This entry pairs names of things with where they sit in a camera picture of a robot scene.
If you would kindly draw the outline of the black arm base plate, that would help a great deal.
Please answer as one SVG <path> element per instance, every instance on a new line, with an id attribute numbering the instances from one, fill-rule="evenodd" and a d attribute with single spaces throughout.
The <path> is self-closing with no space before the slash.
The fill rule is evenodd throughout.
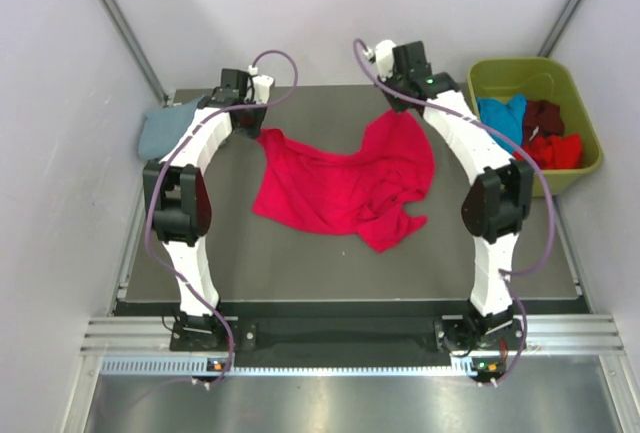
<path id="1" fill-rule="evenodd" d="M 231 327 L 237 368 L 445 366 L 464 353 L 502 358 L 522 337 L 516 321 L 476 339 L 459 317 L 245 317 Z"/>

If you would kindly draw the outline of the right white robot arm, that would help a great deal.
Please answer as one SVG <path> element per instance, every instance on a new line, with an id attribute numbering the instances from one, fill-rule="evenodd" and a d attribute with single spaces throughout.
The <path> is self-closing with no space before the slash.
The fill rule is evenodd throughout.
<path id="1" fill-rule="evenodd" d="M 533 169 L 516 160 L 482 127 L 458 84 L 446 72 L 433 72 L 422 42 L 378 43 L 372 63 L 387 87 L 395 110 L 413 108 L 443 138 L 468 177 L 461 206 L 463 223 L 474 239 L 474 285 L 469 311 L 443 327 L 442 346 L 455 356 L 498 342 L 513 322 L 513 300 L 504 273 L 529 214 Z"/>

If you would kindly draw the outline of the crimson red t-shirt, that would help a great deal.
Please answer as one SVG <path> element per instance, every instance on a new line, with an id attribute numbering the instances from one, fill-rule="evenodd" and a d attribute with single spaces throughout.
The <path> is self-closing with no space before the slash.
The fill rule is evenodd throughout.
<path id="1" fill-rule="evenodd" d="M 436 173 L 431 145 L 409 112 L 389 110 L 365 129 L 360 149 L 330 153 L 276 128 L 258 139 L 266 168 L 255 214 L 313 234 L 357 235 L 382 253 L 428 222 L 407 213 L 422 201 Z"/>

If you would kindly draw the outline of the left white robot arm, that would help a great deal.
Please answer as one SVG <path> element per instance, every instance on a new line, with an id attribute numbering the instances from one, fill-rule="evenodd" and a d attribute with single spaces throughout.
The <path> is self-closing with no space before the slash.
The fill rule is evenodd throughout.
<path id="1" fill-rule="evenodd" d="M 189 122 L 172 149 L 148 161 L 143 170 L 144 240 L 156 238 L 164 247 L 169 258 L 163 264 L 180 291 L 171 328 L 172 351 L 222 351 L 228 346 L 206 251 L 212 208 L 204 174 L 233 132 L 251 138 L 259 134 L 274 83 L 254 66 L 223 70 L 210 95 L 187 104 Z"/>

